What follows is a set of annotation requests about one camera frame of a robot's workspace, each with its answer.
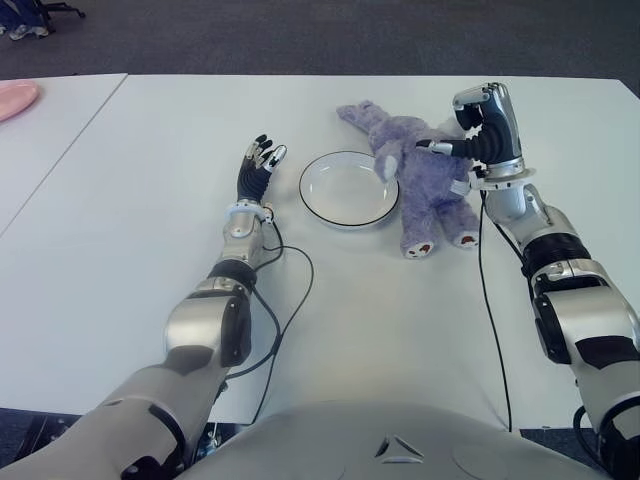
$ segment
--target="gray carpet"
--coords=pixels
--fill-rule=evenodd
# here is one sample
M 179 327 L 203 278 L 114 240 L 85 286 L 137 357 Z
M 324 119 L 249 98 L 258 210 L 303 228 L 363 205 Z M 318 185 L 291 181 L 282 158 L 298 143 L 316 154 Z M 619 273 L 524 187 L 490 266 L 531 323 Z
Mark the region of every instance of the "gray carpet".
M 70 0 L 43 40 L 0 38 L 0 79 L 127 72 L 617 78 L 640 95 L 638 0 Z M 0 466 L 28 413 L 0 409 Z M 583 460 L 573 434 L 529 431 Z

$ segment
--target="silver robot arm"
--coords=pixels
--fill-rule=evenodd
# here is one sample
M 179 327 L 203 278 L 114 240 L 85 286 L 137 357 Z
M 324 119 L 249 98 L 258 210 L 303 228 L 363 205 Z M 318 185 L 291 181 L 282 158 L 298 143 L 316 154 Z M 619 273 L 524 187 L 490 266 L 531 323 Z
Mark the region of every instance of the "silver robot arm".
M 545 354 L 571 367 L 594 431 L 598 453 L 614 478 L 640 475 L 640 323 L 605 269 L 591 258 L 575 229 L 546 205 L 530 183 L 509 94 L 489 83 L 455 96 L 460 125 L 481 127 L 467 140 L 418 146 L 472 158 L 471 187 L 486 212 L 517 242 L 530 282 L 536 326 Z
M 258 137 L 227 211 L 224 249 L 208 277 L 171 313 L 167 356 L 134 373 L 58 440 L 0 471 L 0 479 L 174 478 L 192 463 L 229 368 L 251 350 L 249 299 L 263 247 L 261 205 L 286 147 Z

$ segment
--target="purple stuffed animal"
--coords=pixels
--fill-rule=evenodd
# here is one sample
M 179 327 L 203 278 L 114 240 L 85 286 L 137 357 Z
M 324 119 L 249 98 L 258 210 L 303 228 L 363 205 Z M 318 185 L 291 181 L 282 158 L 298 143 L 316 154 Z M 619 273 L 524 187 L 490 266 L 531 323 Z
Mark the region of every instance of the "purple stuffed animal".
M 369 134 L 374 170 L 382 181 L 394 176 L 398 179 L 404 229 L 400 245 L 406 258 L 424 257 L 433 251 L 439 238 L 437 220 L 447 240 L 456 247 L 478 245 L 478 217 L 464 197 L 454 193 L 456 186 L 468 182 L 471 160 L 416 148 L 416 142 L 425 138 L 464 138 L 455 120 L 432 129 L 419 118 L 391 117 L 369 101 L 339 107 L 337 112 Z

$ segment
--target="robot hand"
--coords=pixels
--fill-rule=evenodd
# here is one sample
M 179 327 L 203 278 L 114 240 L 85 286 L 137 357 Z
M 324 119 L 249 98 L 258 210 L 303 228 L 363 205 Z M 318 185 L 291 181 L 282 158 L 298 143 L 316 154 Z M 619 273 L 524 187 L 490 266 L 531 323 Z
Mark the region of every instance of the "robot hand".
M 287 154 L 284 145 L 268 150 L 272 145 L 266 135 L 260 135 L 249 145 L 238 173 L 238 201 L 262 201 L 271 173 Z
M 518 125 L 509 93 L 500 83 L 487 83 L 458 93 L 453 99 L 458 123 L 464 130 L 482 127 L 468 140 L 421 140 L 419 147 L 432 153 L 473 158 L 486 165 L 517 160 L 522 156 Z

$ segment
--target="plush toy ear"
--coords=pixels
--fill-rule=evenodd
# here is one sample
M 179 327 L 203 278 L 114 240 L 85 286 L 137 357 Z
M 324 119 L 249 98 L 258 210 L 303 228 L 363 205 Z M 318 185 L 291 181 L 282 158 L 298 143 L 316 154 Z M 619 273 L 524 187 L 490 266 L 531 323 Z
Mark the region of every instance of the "plush toy ear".
M 449 117 L 447 121 L 438 125 L 438 130 L 440 130 L 445 135 L 443 139 L 449 138 L 455 140 L 458 138 L 464 138 L 465 136 L 465 131 L 458 123 L 458 120 L 456 120 L 454 117 Z
M 387 142 L 375 152 L 376 160 L 373 169 L 380 180 L 387 183 L 396 174 L 398 164 L 402 159 L 402 143 Z

